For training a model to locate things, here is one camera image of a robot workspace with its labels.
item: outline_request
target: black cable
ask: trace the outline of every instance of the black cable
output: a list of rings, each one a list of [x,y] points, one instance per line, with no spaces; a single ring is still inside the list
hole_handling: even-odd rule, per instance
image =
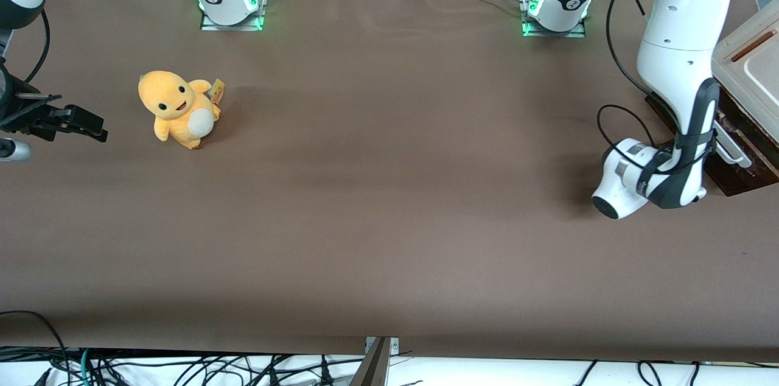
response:
[[[100,377],[100,375],[98,375],[98,373],[100,372],[100,361],[99,360],[97,362],[97,369],[95,369],[95,367],[93,367],[91,363],[87,363],[86,364],[86,369],[89,371],[89,375],[91,375],[92,378],[94,378],[95,383],[97,383],[98,386],[106,386],[105,379]]]
[[[598,359],[595,359],[590,363],[590,366],[587,367],[586,370],[584,370],[584,374],[582,374],[582,377],[579,379],[579,382],[574,384],[574,386],[584,386],[584,382],[587,381],[587,377],[590,375],[590,371],[592,371],[592,368],[595,367],[595,364],[598,363]]]
[[[220,367],[219,369],[212,371],[211,373],[206,372],[206,377],[203,378],[203,386],[205,386],[206,383],[208,383],[212,378],[216,377],[216,375],[219,374],[220,372],[226,372],[224,370],[226,369],[226,367],[230,366],[231,364],[234,364],[235,362],[239,361],[242,358],[243,356],[237,356],[236,358],[230,360],[229,362],[225,362],[225,364],[223,364],[222,367]]]
[[[46,60],[46,56],[48,55],[48,48],[51,43],[51,28],[48,24],[48,16],[46,15],[46,9],[41,10],[41,19],[44,20],[44,28],[46,30],[46,42],[44,42],[44,50],[41,53],[41,56],[38,59],[37,64],[35,64],[35,68],[33,68],[33,72],[30,73],[30,75],[25,78],[24,83],[30,83],[33,81],[33,78],[38,73],[38,70],[41,69],[41,67],[44,65],[44,61]]]
[[[46,25],[48,25],[48,21],[46,21],[45,15],[44,15],[44,22],[46,23]],[[6,314],[29,314],[30,316],[34,316],[37,319],[41,320],[41,322],[43,322],[44,325],[46,325],[46,327],[49,329],[49,331],[51,331],[51,335],[53,335],[54,339],[56,339],[57,345],[59,345],[60,352],[62,353],[62,359],[64,359],[66,367],[68,368],[68,386],[70,386],[70,384],[72,383],[73,380],[71,378],[71,374],[72,373],[70,372],[70,369],[69,369],[70,366],[69,366],[69,363],[68,363],[68,354],[65,351],[65,344],[62,343],[62,338],[59,337],[59,333],[57,333],[57,330],[55,330],[54,326],[51,325],[51,322],[49,322],[48,319],[46,319],[44,317],[44,315],[38,313],[37,311],[29,311],[28,309],[9,309],[9,311],[0,311],[0,316],[4,316]]]
[[[189,370],[193,369],[193,368],[195,367],[195,365],[196,365],[196,364],[198,364],[198,363],[205,363],[205,361],[206,361],[206,358],[205,358],[205,357],[201,357],[199,361],[197,361],[197,362],[195,362],[195,363],[192,363],[192,364],[191,364],[191,365],[190,365],[190,366],[189,366],[187,369],[185,369],[185,370],[184,370],[184,372],[182,372],[182,373],[181,373],[181,374],[178,376],[178,378],[176,379],[176,381],[174,381],[174,382],[173,382],[173,386],[177,386],[177,385],[178,385],[178,383],[179,383],[179,381],[181,381],[181,379],[182,379],[182,378],[184,378],[184,375],[186,375],[186,374],[187,374],[187,372],[189,372]]]
[[[609,9],[606,11],[606,44],[609,45],[609,52],[612,54],[612,59],[614,59],[614,63],[617,65],[617,68],[620,70],[623,75],[625,75],[625,78],[627,80],[631,81],[632,84],[634,84],[635,87],[637,87],[641,92],[645,93],[648,97],[655,100],[657,102],[657,105],[660,106],[660,108],[663,108],[665,113],[668,114],[669,117],[671,117],[671,120],[674,122],[674,125],[676,125],[676,128],[679,128],[679,123],[676,121],[676,115],[671,112],[671,110],[668,108],[667,105],[665,105],[665,101],[662,101],[659,97],[657,97],[657,94],[654,94],[654,92],[651,91],[651,89],[646,88],[641,83],[639,83],[632,75],[630,75],[623,64],[620,61],[620,58],[617,57],[617,52],[614,50],[614,43],[612,42],[612,12],[614,11],[614,2],[616,0],[609,1]]]
[[[325,359],[324,354],[322,355],[322,367],[320,368],[322,371],[322,375],[320,378],[322,379],[320,381],[320,385],[322,386],[333,386],[333,382],[335,379],[332,375],[330,375],[330,369],[327,367],[327,359]]]
[[[598,114],[595,116],[595,123],[596,123],[596,125],[598,125],[598,130],[601,132],[601,136],[603,136],[603,139],[606,140],[606,142],[609,144],[609,147],[611,147],[612,150],[614,150],[617,153],[619,153],[623,158],[625,158],[626,161],[628,161],[629,163],[635,165],[635,167],[639,167],[639,169],[643,170],[645,165],[641,165],[641,164],[635,162],[633,159],[631,159],[630,156],[626,155],[626,153],[623,152],[622,150],[620,150],[620,148],[617,147],[617,145],[614,143],[614,141],[612,141],[611,138],[609,138],[609,136],[606,134],[606,131],[603,130],[603,125],[601,124],[601,113],[604,111],[604,109],[609,108],[611,106],[615,106],[615,105],[604,105],[604,106],[601,106],[600,109],[598,109]],[[700,156],[698,156],[698,158],[693,159],[692,161],[688,162],[687,164],[684,164],[684,165],[681,165],[681,166],[677,165],[676,167],[673,167],[670,170],[665,170],[664,172],[662,170],[657,170],[656,173],[659,174],[659,175],[668,175],[668,176],[678,175],[679,173],[683,172],[685,169],[689,169],[689,167],[691,167],[692,165],[696,164],[696,162],[700,161],[705,156],[709,155],[710,151],[711,151],[711,145],[709,145],[708,150],[704,150],[704,152],[701,153]]]
[[[700,363],[693,362],[695,370],[693,370],[693,377],[690,377],[690,386],[695,386],[695,378],[698,378],[698,371],[700,370]]]
[[[276,356],[273,356],[273,358],[270,359],[268,366],[266,366],[265,369],[263,369],[262,372],[254,378],[254,380],[250,381],[248,386],[257,386],[262,381],[262,378],[264,378],[265,375],[270,372],[270,370],[274,369],[276,365],[285,361],[286,359],[289,359],[290,357],[292,356],[279,356],[279,358],[276,359]]]
[[[646,16],[645,10],[643,10],[643,5],[641,5],[641,1],[635,0],[635,5],[638,6],[638,11],[641,12],[642,16]]]
[[[754,363],[754,362],[744,362],[744,363],[746,363],[748,365],[754,365],[756,367],[761,367],[761,368],[779,368],[776,365],[765,365],[765,364],[762,364],[762,363]]]
[[[657,380],[657,384],[651,384],[648,380],[646,380],[646,377],[643,375],[643,372],[641,371],[643,365],[648,366],[649,369],[652,371],[652,374],[654,374],[654,379]],[[663,386],[663,382],[660,381],[660,376],[657,375],[657,370],[654,369],[651,363],[641,360],[638,363],[637,368],[638,368],[638,376],[641,377],[641,380],[643,380],[646,386]]]
[[[624,106],[620,106],[620,105],[603,105],[598,110],[598,117],[600,117],[600,114],[602,111],[604,111],[604,109],[609,109],[609,108],[620,109],[620,111],[625,111],[631,114],[632,117],[641,125],[641,127],[643,127],[643,131],[646,134],[646,138],[649,139],[649,142],[652,145],[652,147],[657,148],[657,144],[654,144],[654,138],[652,138],[652,133],[650,133],[649,128],[646,127],[646,123],[644,123],[641,117],[636,115],[635,112],[631,111],[631,109],[625,108]]]
[[[646,377],[643,375],[643,365],[646,365],[649,367],[649,369],[652,371],[652,374],[654,375],[654,380],[657,381],[657,384],[650,383],[649,380],[646,380]],[[690,377],[690,383],[688,383],[689,386],[695,386],[695,380],[698,378],[698,372],[700,372],[700,363],[693,362],[693,366],[695,369],[693,370],[693,375]],[[651,363],[641,360],[638,365],[638,376],[641,377],[641,380],[646,384],[646,386],[663,386],[663,382],[660,381],[660,375],[657,374],[657,370],[654,369]]]

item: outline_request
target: table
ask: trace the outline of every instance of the table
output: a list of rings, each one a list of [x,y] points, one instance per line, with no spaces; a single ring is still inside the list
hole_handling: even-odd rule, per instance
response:
[[[2,165],[0,309],[81,347],[777,358],[775,187],[619,222],[590,204],[601,105],[670,138],[609,56],[605,0],[581,40],[523,37],[515,0],[269,1],[264,31],[229,33],[193,0],[47,0],[33,84],[109,137],[25,138]],[[642,22],[618,0],[631,70]],[[42,38],[17,31],[13,73]],[[154,69],[225,81],[201,150],[154,137]],[[52,345],[6,318],[3,344]]]

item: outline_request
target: yellow plush toy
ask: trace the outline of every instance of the yellow plush toy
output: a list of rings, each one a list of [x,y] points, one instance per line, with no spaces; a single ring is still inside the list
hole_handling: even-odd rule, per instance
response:
[[[138,94],[153,113],[154,134],[167,141],[168,134],[187,149],[197,149],[200,138],[208,135],[222,111],[217,108],[225,84],[221,80],[189,83],[167,71],[152,71],[141,76]]]

